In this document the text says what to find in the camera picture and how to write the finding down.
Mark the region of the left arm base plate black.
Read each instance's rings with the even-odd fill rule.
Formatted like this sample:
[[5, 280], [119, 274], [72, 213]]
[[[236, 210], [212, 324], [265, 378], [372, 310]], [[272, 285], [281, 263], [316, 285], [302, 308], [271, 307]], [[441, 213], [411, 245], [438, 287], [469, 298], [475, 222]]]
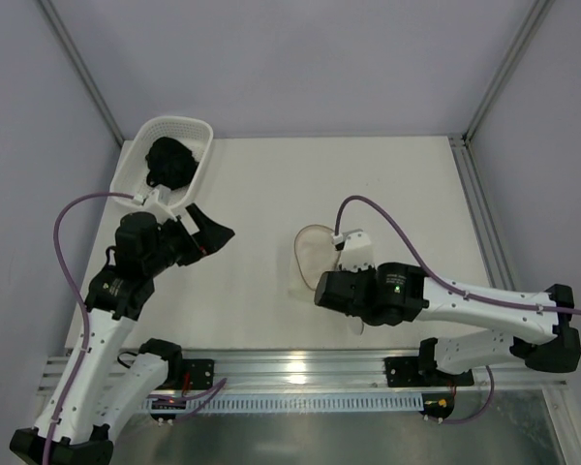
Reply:
[[212, 358], [187, 358], [181, 362], [175, 388], [181, 391], [207, 390], [214, 384], [215, 361]]

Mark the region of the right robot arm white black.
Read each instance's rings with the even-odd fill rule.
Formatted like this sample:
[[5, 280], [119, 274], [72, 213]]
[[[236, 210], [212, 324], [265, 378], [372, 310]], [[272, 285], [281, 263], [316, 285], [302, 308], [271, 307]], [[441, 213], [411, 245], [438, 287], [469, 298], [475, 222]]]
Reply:
[[444, 282], [418, 266], [383, 263], [326, 271], [314, 302], [368, 326], [437, 321], [477, 327], [467, 336], [421, 341], [418, 369], [425, 377], [458, 376], [515, 359], [534, 371], [564, 374], [574, 372], [581, 358], [579, 332], [570, 324], [573, 292], [566, 285], [517, 293]]

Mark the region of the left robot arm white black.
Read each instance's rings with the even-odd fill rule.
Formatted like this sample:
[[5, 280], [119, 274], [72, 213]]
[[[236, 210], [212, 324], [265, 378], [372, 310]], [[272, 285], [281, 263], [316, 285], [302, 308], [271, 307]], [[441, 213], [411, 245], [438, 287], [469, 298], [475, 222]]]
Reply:
[[154, 280], [173, 266], [189, 266], [219, 252], [233, 229], [190, 204], [189, 232], [181, 218], [138, 211], [123, 216], [107, 260], [83, 301], [79, 345], [43, 412], [30, 428], [15, 431], [10, 450], [26, 464], [108, 464], [114, 444], [144, 399], [180, 377], [179, 345], [152, 338], [113, 387], [106, 381], [135, 328]]

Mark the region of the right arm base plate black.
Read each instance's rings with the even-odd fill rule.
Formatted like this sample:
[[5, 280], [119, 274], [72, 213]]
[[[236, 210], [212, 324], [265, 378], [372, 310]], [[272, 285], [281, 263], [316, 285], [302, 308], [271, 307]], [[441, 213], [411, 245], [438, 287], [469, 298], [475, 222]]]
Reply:
[[442, 373], [420, 364], [419, 356], [390, 356], [383, 360], [384, 375], [389, 388], [471, 387], [471, 370], [459, 375]]

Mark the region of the black bra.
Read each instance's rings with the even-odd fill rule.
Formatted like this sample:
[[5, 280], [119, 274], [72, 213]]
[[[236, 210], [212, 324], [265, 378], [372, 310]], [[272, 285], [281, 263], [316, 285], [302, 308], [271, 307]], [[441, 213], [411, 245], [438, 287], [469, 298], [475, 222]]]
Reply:
[[177, 139], [156, 139], [145, 156], [148, 174], [146, 185], [164, 186], [171, 191], [185, 188], [193, 180], [199, 162], [193, 151]]

